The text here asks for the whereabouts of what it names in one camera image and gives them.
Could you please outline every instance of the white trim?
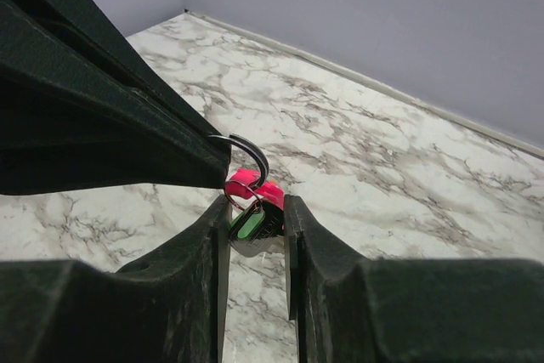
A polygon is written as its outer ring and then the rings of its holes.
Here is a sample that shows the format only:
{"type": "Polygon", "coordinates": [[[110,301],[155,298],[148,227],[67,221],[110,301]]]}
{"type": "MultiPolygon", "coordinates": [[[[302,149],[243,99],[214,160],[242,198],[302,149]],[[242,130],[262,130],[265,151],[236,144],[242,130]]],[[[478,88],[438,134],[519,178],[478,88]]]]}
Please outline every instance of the white trim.
{"type": "Polygon", "coordinates": [[[346,77],[349,80],[362,84],[365,87],[378,91],[379,93],[388,95],[389,97],[395,98],[399,101],[406,102],[406,104],[415,105],[420,108],[423,108],[424,110],[431,111],[435,115],[440,116],[448,121],[457,123],[459,125],[462,125],[465,128],[469,128],[469,129],[472,129],[473,131],[482,133],[483,135],[488,136],[490,138],[497,139],[507,145],[511,145],[515,148],[524,150],[532,155],[544,158],[544,149],[539,148],[538,146],[534,146],[528,142],[524,142],[523,140],[515,139],[512,136],[498,132],[495,129],[488,128],[485,125],[471,121],[470,119],[467,119],[463,116],[460,116],[452,112],[449,112],[447,110],[444,110],[442,108],[439,108],[438,106],[427,104],[418,98],[414,98],[408,94],[405,94],[399,91],[396,88],[393,88],[393,87],[390,87],[389,85],[384,84],[383,82],[379,82],[363,74],[360,74],[359,72],[350,70],[349,68],[346,68],[346,67],[342,67],[341,65],[332,63],[331,61],[325,60],[321,57],[318,57],[317,55],[307,53],[293,46],[289,46],[287,44],[277,42],[276,40],[272,40],[271,38],[261,36],[260,34],[256,34],[252,31],[241,29],[240,27],[233,26],[228,23],[224,23],[223,21],[220,21],[220,20],[215,20],[214,18],[205,16],[204,14],[194,13],[189,10],[186,10],[186,13],[192,16],[195,16],[198,19],[202,19],[209,23],[212,23],[216,26],[223,27],[226,30],[229,30],[241,36],[247,37],[258,43],[262,43],[271,48],[276,48],[285,53],[295,55],[302,60],[306,60],[311,64],[315,64],[328,71],[332,71],[335,74],[338,74],[342,77],[346,77]]]}

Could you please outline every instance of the pink object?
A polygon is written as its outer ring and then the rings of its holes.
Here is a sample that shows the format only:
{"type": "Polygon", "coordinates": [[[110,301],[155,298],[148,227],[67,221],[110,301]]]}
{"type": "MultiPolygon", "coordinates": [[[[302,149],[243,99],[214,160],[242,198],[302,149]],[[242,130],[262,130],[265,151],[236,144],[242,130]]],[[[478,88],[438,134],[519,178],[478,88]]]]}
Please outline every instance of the pink object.
{"type": "MultiPolygon", "coordinates": [[[[230,178],[238,183],[244,184],[245,186],[250,186],[252,183],[255,183],[258,180],[258,177],[261,173],[255,170],[249,169],[238,169],[238,172],[230,178]]],[[[238,184],[238,183],[229,183],[225,186],[225,192],[227,195],[241,197],[242,199],[251,199],[253,197],[252,192],[248,191],[247,188],[238,184]]],[[[286,197],[286,192],[281,189],[276,183],[265,182],[262,187],[254,191],[259,196],[262,196],[264,199],[271,201],[281,210],[283,210],[283,203],[286,197]]]]}

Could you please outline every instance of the marble table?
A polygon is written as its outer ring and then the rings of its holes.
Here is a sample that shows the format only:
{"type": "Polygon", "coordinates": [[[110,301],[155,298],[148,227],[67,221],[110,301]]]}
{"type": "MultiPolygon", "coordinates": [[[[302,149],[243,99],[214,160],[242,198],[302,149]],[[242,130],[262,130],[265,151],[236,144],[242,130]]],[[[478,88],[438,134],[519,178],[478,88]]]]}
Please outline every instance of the marble table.
{"type": "MultiPolygon", "coordinates": [[[[187,14],[129,38],[223,133],[369,258],[544,262],[544,161],[187,14]]],[[[232,168],[251,160],[235,152],[232,168]]],[[[0,258],[113,271],[179,233],[218,191],[139,184],[0,196],[0,258]]],[[[226,362],[296,361],[281,245],[231,255],[226,362]]]]}

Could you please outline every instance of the green object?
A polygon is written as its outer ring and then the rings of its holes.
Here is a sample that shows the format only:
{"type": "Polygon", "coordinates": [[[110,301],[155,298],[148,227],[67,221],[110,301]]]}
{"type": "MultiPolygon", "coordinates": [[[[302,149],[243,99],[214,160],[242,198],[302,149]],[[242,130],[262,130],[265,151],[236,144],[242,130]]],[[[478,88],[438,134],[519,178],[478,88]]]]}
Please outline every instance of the green object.
{"type": "MultiPolygon", "coordinates": [[[[230,228],[232,229],[238,220],[242,216],[246,215],[245,213],[240,213],[238,217],[236,217],[232,223],[230,223],[230,228]]],[[[246,240],[249,236],[251,236],[252,232],[263,222],[264,220],[264,211],[260,211],[258,213],[254,213],[247,221],[244,223],[244,225],[238,230],[238,239],[240,240],[246,240]]]]}

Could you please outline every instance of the metal ring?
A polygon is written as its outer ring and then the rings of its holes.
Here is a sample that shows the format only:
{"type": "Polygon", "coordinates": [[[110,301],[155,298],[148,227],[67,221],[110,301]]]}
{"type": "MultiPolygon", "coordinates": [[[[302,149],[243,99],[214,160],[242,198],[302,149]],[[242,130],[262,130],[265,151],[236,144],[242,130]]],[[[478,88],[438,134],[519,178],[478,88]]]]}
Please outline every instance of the metal ring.
{"type": "Polygon", "coordinates": [[[242,210],[242,212],[246,210],[240,203],[238,203],[235,199],[233,199],[230,194],[227,193],[227,185],[229,183],[236,183],[236,184],[239,184],[241,187],[246,188],[253,195],[253,197],[257,199],[259,206],[261,208],[263,207],[263,200],[259,196],[257,196],[257,193],[255,193],[251,187],[243,184],[242,182],[239,182],[238,180],[229,180],[227,181],[227,183],[225,183],[223,192],[224,192],[224,195],[227,196],[227,199],[229,199],[230,203],[232,203],[234,207],[242,210]]]}
{"type": "Polygon", "coordinates": [[[231,134],[230,136],[208,135],[208,138],[219,139],[219,140],[224,140],[225,142],[229,142],[231,145],[236,146],[239,149],[242,149],[249,156],[251,156],[253,160],[257,163],[257,166],[261,174],[257,182],[251,183],[247,187],[249,187],[251,190],[256,190],[260,187],[263,187],[264,182],[266,182],[266,179],[269,176],[270,168],[269,168],[269,161],[266,159],[266,156],[264,155],[262,150],[260,150],[255,144],[253,144],[249,140],[242,138],[241,136],[238,136],[238,135],[233,135],[233,134],[231,134]]]}

